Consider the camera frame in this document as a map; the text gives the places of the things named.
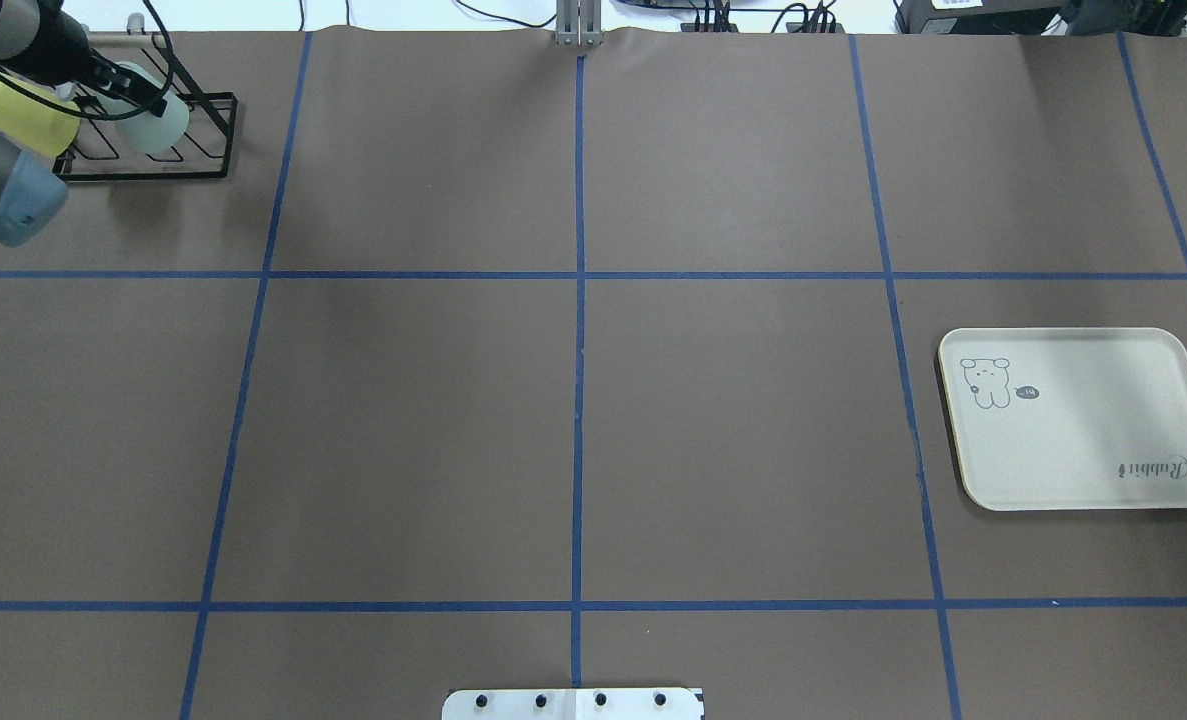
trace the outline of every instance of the cable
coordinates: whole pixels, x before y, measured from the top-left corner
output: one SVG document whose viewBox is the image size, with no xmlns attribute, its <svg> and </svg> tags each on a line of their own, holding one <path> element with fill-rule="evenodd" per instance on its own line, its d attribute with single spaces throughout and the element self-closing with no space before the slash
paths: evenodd
<svg viewBox="0 0 1187 720">
<path fill-rule="evenodd" d="M 904 36 L 907 36 L 909 33 L 909 26 L 908 23 L 904 23 L 904 15 L 900 14 L 899 0 L 891 0 L 891 5 L 895 6 L 895 28 L 897 28 L 901 33 L 904 33 Z"/>
<path fill-rule="evenodd" d="M 631 8 L 637 9 L 690 9 L 685 8 L 683 5 L 635 5 L 626 4 L 626 0 L 620 0 L 621 4 L 629 5 Z M 731 8 L 732 13 L 779 13 L 777 8 Z"/>
<path fill-rule="evenodd" d="M 731 0 L 717 0 L 717 18 L 721 23 L 717 32 L 731 32 Z"/>
<path fill-rule="evenodd" d="M 173 59 L 176 56 L 174 46 L 171 44 L 171 33 L 167 32 L 167 26 L 165 26 L 165 24 L 161 23 L 161 15 L 159 15 L 158 9 L 154 8 L 153 1 L 151 0 L 140 0 L 140 1 L 141 4 L 144 4 L 145 8 L 150 11 L 150 14 L 153 15 L 153 23 L 158 23 L 158 28 L 159 31 L 161 31 L 161 40 L 163 44 L 165 45 L 165 53 L 171 56 L 171 58 Z M 50 100 L 45 100 L 45 97 L 39 97 L 37 95 L 33 95 L 30 90 L 26 90 L 25 87 L 17 85 L 12 78 L 5 76 L 5 74 L 2 72 L 2 68 L 0 66 L 0 83 L 2 83 L 2 85 L 6 85 L 11 88 L 11 90 L 14 90 L 18 94 L 37 102 L 37 104 L 39 106 L 45 106 L 46 108 L 68 115 L 69 117 L 80 117 L 84 120 L 126 120 L 135 117 L 137 115 L 142 115 L 144 113 L 148 113 L 150 108 L 157 106 L 158 102 L 163 100 L 163 97 L 167 96 L 167 94 L 171 93 L 171 85 L 174 81 L 176 81 L 176 66 L 174 64 L 171 63 L 171 60 L 169 60 L 167 78 L 163 83 L 161 90 L 159 90 L 157 95 L 153 96 L 152 100 L 145 102 L 144 106 L 139 106 L 139 108 L 133 110 L 127 110 L 126 113 L 121 113 L 118 115 L 104 115 L 104 114 L 81 113 L 78 110 L 71 110 L 68 109 L 65 106 L 58 104 L 58 102 L 52 102 Z"/>
<path fill-rule="evenodd" d="M 484 9 L 474 8 L 472 5 L 465 4 L 464 0 L 451 0 L 451 1 L 452 1 L 452 4 L 459 5 L 464 9 L 470 9 L 471 12 L 477 13 L 480 15 L 485 15 L 488 18 L 493 18 L 493 19 L 497 19 L 497 20 L 503 20 L 503 23 L 514 23 L 514 24 L 516 24 L 516 26 L 521 26 L 521 27 L 535 27 L 535 28 L 548 27 L 548 23 L 552 23 L 553 20 L 557 19 L 557 13 L 553 13 L 553 17 L 548 18 L 547 20 L 544 20 L 544 23 L 539 23 L 539 24 L 527 23 L 526 20 L 519 20 L 519 19 L 515 19 L 515 18 L 506 18 L 503 15 L 496 15 L 496 14 L 493 14 L 493 13 L 488 13 Z"/>
<path fill-rule="evenodd" d="M 830 33 L 834 32 L 837 28 L 837 15 L 832 14 L 832 6 L 837 4 L 837 0 L 830 0 L 830 4 L 825 4 L 825 0 L 815 6 L 814 12 L 811 14 L 807 24 L 798 28 L 798 32 L 813 32 L 813 33 Z"/>
<path fill-rule="evenodd" d="M 788 8 L 780 9 L 780 17 L 775 18 L 775 24 L 773 24 L 772 26 L 772 32 L 775 32 L 777 31 L 777 28 L 780 28 L 780 23 L 781 20 L 783 20 L 783 15 L 788 15 L 791 12 L 793 12 L 793 9 L 798 8 L 802 9 L 802 27 L 807 27 L 807 23 L 811 23 L 811 18 L 808 18 L 811 8 L 807 8 L 807 5 L 805 4 L 792 4 L 788 6 Z"/>
</svg>

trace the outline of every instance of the white tray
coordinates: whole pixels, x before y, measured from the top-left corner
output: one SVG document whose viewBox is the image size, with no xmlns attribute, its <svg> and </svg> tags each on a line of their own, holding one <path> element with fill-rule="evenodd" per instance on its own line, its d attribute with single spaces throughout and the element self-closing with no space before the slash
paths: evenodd
<svg viewBox="0 0 1187 720">
<path fill-rule="evenodd" d="M 958 329 L 940 370 L 989 510 L 1187 506 L 1187 352 L 1161 329 Z"/>
</svg>

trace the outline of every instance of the white metal bracket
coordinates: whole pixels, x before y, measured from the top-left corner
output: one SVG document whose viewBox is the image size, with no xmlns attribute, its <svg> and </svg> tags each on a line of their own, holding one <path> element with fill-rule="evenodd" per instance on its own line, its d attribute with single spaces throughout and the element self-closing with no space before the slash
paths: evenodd
<svg viewBox="0 0 1187 720">
<path fill-rule="evenodd" d="M 442 720 L 704 720 L 704 692 L 690 688 L 453 692 Z"/>
<path fill-rule="evenodd" d="M 558 45 L 602 45 L 602 0 L 557 0 Z"/>
</svg>

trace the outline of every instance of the yellow cup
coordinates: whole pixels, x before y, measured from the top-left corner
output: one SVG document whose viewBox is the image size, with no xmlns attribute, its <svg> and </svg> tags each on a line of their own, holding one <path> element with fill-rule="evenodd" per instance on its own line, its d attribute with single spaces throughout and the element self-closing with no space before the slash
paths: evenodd
<svg viewBox="0 0 1187 720">
<path fill-rule="evenodd" d="M 45 88 L 17 82 L 37 97 L 55 102 L 55 95 Z M 64 108 L 77 110 L 76 102 L 61 102 Z M 47 106 L 42 106 L 12 90 L 0 81 L 0 133 L 47 158 L 61 154 L 77 136 L 82 120 L 71 117 Z"/>
</svg>

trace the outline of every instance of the blue tape line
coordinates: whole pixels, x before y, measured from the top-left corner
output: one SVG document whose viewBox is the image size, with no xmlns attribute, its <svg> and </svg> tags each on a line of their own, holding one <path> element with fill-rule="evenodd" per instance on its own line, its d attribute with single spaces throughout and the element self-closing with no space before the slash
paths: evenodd
<svg viewBox="0 0 1187 720">
<path fill-rule="evenodd" d="M 250 312 L 250 333 L 246 340 L 246 356 L 242 359 L 242 378 L 237 387 L 237 407 L 233 412 L 233 426 L 228 437 L 228 455 L 224 459 L 224 474 L 218 485 L 218 504 L 215 508 L 215 523 L 210 533 L 210 552 L 207 555 L 207 571 L 201 585 L 201 607 L 197 610 L 197 623 L 193 629 L 192 651 L 189 655 L 189 673 L 185 676 L 185 689 L 180 697 L 180 720 L 188 720 L 192 712 L 193 689 L 197 687 L 197 669 L 201 667 L 201 649 L 207 637 L 207 619 L 210 597 L 215 587 L 215 566 L 218 565 L 218 544 L 224 537 L 224 520 L 228 514 L 228 497 L 233 486 L 233 469 L 237 461 L 237 440 L 242 432 L 242 420 L 246 414 L 246 399 L 250 391 L 250 367 L 255 364 L 255 346 L 260 337 L 260 323 L 264 321 L 264 300 L 268 295 L 269 268 L 273 265 L 273 251 L 277 247 L 277 231 L 283 219 L 283 199 L 286 196 L 287 173 L 291 171 L 291 155 L 296 149 L 296 127 L 300 117 L 300 102 L 304 98 L 304 79 L 309 70 L 309 55 L 313 46 L 313 33 L 304 36 L 304 47 L 300 50 L 300 72 L 296 77 L 296 100 L 291 102 L 291 120 L 286 128 L 286 144 L 283 146 L 283 166 L 278 170 L 277 195 L 273 196 L 273 214 L 269 217 L 268 242 L 264 247 L 264 269 L 260 273 L 260 287 L 255 293 L 255 308 Z"/>
<path fill-rule="evenodd" d="M 842 610 L 935 610 L 933 600 L 601 600 L 585 612 L 793 612 Z"/>
<path fill-rule="evenodd" d="M 899 281 L 1187 281 L 1186 273 L 944 273 L 900 270 Z"/>
<path fill-rule="evenodd" d="M 406 614 L 424 612 L 569 612 L 571 603 L 553 601 L 431 601 L 431 603 L 210 603 L 212 612 L 377 612 L 377 614 Z"/>
<path fill-rule="evenodd" d="M 370 281 L 573 281 L 569 272 L 461 270 L 273 270 L 273 279 L 370 279 Z"/>
<path fill-rule="evenodd" d="M 1131 90 L 1131 102 L 1134 108 L 1136 108 L 1136 119 L 1140 120 L 1140 134 L 1145 140 L 1145 149 L 1149 151 L 1149 161 L 1153 164 L 1154 174 L 1157 177 L 1157 187 L 1161 187 L 1161 199 L 1166 204 L 1166 214 L 1170 215 L 1170 227 L 1175 231 L 1179 250 L 1183 255 L 1183 265 L 1187 266 L 1187 237 L 1183 236 L 1183 225 L 1179 222 L 1179 211 L 1175 210 L 1175 200 L 1170 195 L 1170 184 L 1166 181 L 1166 173 L 1161 168 L 1161 159 L 1157 157 L 1153 133 L 1149 129 L 1149 117 L 1145 117 L 1145 107 L 1140 100 L 1136 72 L 1131 65 L 1131 53 L 1126 50 L 1126 36 L 1122 32 L 1118 33 L 1118 53 L 1122 55 L 1122 68 L 1126 74 L 1126 87 Z"/>
<path fill-rule="evenodd" d="M 137 281 L 228 281 L 259 279 L 259 270 L 0 270 L 0 279 L 135 279 Z"/>
<path fill-rule="evenodd" d="M 944 610 L 944 584 L 940 578 L 940 555 L 935 542 L 935 521 L 931 517 L 931 495 L 926 488 L 926 465 L 922 461 L 922 438 L 918 433 L 918 409 L 913 406 L 913 383 L 909 381 L 908 356 L 904 353 L 904 330 L 900 323 L 899 298 L 895 295 L 895 273 L 891 250 L 886 240 L 886 215 L 882 214 L 882 193 L 877 184 L 877 160 L 872 155 L 872 133 L 868 127 L 868 106 L 864 101 L 863 70 L 859 63 L 859 46 L 855 36 L 846 36 L 850 45 L 850 63 L 855 78 L 855 103 L 859 111 L 859 129 L 864 141 L 864 163 L 868 166 L 868 190 L 872 196 L 872 222 L 877 227 L 877 243 L 882 251 L 882 272 L 886 274 L 886 301 L 890 306 L 891 329 L 895 333 L 895 357 L 899 361 L 900 386 L 904 391 L 904 419 L 913 435 L 913 452 L 918 459 L 918 491 L 922 496 L 922 530 L 926 537 L 926 555 L 931 569 L 931 587 L 935 592 L 937 620 L 940 626 L 940 651 L 944 656 L 944 675 L 948 686 L 948 709 L 954 720 L 961 719 L 961 702 L 958 697 L 958 673 L 953 660 L 953 641 L 948 633 L 948 612 Z"/>
<path fill-rule="evenodd" d="M 260 279 L 261 270 L 0 270 L 0 279 Z M 1183 281 L 1187 273 L 895 270 L 899 281 Z M 278 281 L 575 281 L 569 270 L 269 270 Z M 589 270 L 585 281 L 882 281 L 881 270 Z"/>
<path fill-rule="evenodd" d="M 880 272 L 740 272 L 740 270 L 610 270 L 585 274 L 590 281 L 880 281 Z"/>
<path fill-rule="evenodd" d="M 0 600 L 0 612 L 197 612 L 201 603 Z"/>
<path fill-rule="evenodd" d="M 1078 607 L 1187 607 L 1187 597 L 1023 597 L 946 600 L 948 610 L 1055 610 Z"/>
<path fill-rule="evenodd" d="M 0 612 L 199 612 L 203 603 L 0 600 Z M 209 614 L 474 614 L 474 612 L 834 612 L 1187 607 L 1187 595 L 896 598 L 896 600 L 487 600 L 487 601 L 212 601 Z"/>
<path fill-rule="evenodd" d="M 580 607 L 584 597 L 584 55 L 575 59 L 575 419 L 571 463 L 571 687 L 583 683 Z"/>
</svg>

